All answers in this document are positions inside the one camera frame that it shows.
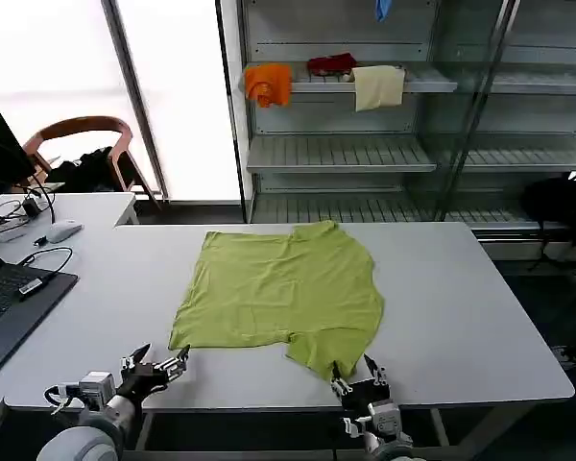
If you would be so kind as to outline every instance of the t-shirt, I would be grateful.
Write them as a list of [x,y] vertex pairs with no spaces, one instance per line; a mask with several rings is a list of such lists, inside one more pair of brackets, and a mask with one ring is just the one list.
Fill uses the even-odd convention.
[[352,374],[382,316],[367,250],[330,221],[289,235],[209,232],[169,348],[288,344],[329,379]]

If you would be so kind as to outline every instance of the wooden chair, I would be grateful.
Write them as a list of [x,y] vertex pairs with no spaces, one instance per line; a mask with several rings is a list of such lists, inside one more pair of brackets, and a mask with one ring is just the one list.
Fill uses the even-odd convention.
[[[141,185],[143,187],[143,191],[150,198],[150,201],[152,201],[154,205],[160,208],[156,197],[154,197],[152,190],[143,178],[143,175],[141,175],[141,171],[138,169],[138,166],[134,162],[134,159],[132,158],[132,155],[129,151],[129,146],[132,140],[132,130],[124,121],[120,120],[119,118],[91,116],[62,120],[61,122],[43,128],[34,136],[32,136],[28,142],[24,144],[23,150],[35,165],[37,173],[41,173],[41,176],[42,173],[49,174],[51,171],[51,165],[38,152],[40,145],[49,139],[56,139],[58,137],[65,137],[71,134],[85,132],[116,132],[121,134],[115,145],[111,148],[107,157],[108,166],[111,175],[113,176],[113,180],[116,184],[119,184],[124,192],[131,190],[135,184]],[[129,170],[132,171],[132,176],[134,176],[134,178],[131,180],[124,179],[122,169],[120,168],[120,161],[122,162],[122,167],[128,167]]]

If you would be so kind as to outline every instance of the small white table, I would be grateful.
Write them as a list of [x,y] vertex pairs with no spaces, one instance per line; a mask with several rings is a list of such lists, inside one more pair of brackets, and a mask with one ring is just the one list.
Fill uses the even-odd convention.
[[[22,194],[5,194],[0,196],[0,215],[13,210],[16,206],[6,202],[23,200]],[[53,203],[56,220],[74,219],[84,224],[84,230],[73,235],[65,245],[73,246],[83,243],[85,237],[94,232],[106,232],[121,224],[138,224],[134,211],[136,199],[131,192],[99,192],[93,194],[56,194]],[[0,242],[0,257],[7,262],[18,262],[37,248],[34,242],[44,236],[51,226],[49,209],[43,211],[34,221],[23,227],[26,232],[9,242]]]
[[[11,200],[23,200],[23,194],[6,194],[0,196],[0,204]],[[63,244],[72,247],[74,255],[64,271],[80,273],[77,270],[78,259],[87,253],[87,247],[91,242],[102,246],[102,235],[107,235],[115,226],[122,224],[138,224],[134,210],[135,198],[131,192],[110,192],[93,194],[57,194],[53,203],[56,219],[74,219],[84,224],[84,229],[64,241]],[[4,205],[0,208],[0,214],[7,213],[12,205]],[[38,250],[34,246],[35,240],[42,237],[51,226],[51,214],[49,210],[43,211],[35,221],[27,224],[25,234],[10,242],[0,242],[0,257],[7,262],[17,263],[26,255]],[[38,267],[46,269],[55,268],[61,264],[64,255],[48,254]],[[24,375],[16,377],[18,382],[27,379]],[[0,386],[0,410],[1,401],[5,396],[5,389]]]
[[[459,446],[422,449],[420,455],[471,457],[533,405],[573,396],[564,371],[465,225],[342,228],[375,261],[385,307],[368,353],[387,368],[402,407],[494,406]],[[46,407],[48,387],[91,370],[119,376],[119,358],[147,342],[153,344],[151,358],[171,355],[169,333],[205,234],[291,229],[123,226],[91,232],[65,268],[81,276],[79,283],[2,368],[0,395],[13,407]],[[194,350],[188,372],[144,407],[337,406],[328,383],[284,357],[284,350],[282,344]],[[365,370],[360,363],[356,377]],[[441,425],[438,430],[442,439]]]

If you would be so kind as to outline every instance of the beige towel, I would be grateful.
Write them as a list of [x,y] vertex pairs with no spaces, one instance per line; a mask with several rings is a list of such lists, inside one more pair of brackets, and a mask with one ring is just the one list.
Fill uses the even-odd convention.
[[354,67],[356,111],[399,106],[405,70],[391,65]]

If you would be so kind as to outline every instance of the floor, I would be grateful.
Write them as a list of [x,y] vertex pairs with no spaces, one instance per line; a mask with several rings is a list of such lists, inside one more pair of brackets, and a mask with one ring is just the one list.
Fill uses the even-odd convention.
[[[159,214],[145,206],[137,204],[142,224],[242,222],[239,206],[170,206]],[[576,336],[575,282],[557,275],[547,277],[511,275],[505,279],[549,345],[566,344]],[[569,371],[568,376],[576,388],[576,369]],[[447,431],[450,441],[460,438],[474,419],[479,418],[481,414],[482,410],[443,411],[443,417],[448,421]],[[335,421],[337,417],[322,415],[320,418]],[[327,432],[321,432],[321,427],[326,425],[310,421],[310,418],[307,419],[307,426],[311,428],[306,430],[309,436],[295,438],[294,434],[302,434],[305,424],[297,414],[267,414],[262,418],[264,420],[262,422],[252,414],[190,415],[189,418],[178,421],[174,419],[175,415],[167,415],[157,420],[157,425],[152,430],[149,449],[176,449],[182,446],[185,439],[194,444],[190,449],[252,449],[261,440],[264,441],[266,449],[272,447],[297,449],[297,445],[302,445],[301,449],[318,449],[326,446],[330,440]],[[417,442],[430,443],[432,432],[430,426],[424,422],[425,418],[418,412],[413,412],[405,415],[405,420],[405,425],[409,425],[407,430],[413,431],[410,433]],[[225,428],[220,438],[212,430],[217,425]],[[198,435],[189,438],[182,436],[183,433],[192,433],[193,428],[198,428],[194,431]],[[49,440],[59,429],[60,425],[46,414],[12,412],[0,433],[0,459],[16,459],[17,456],[20,459],[29,459],[29,455],[37,453],[44,441]],[[12,440],[15,436],[18,444],[14,445]],[[536,408],[477,459],[479,461],[576,459],[576,396],[567,402],[551,403]]]

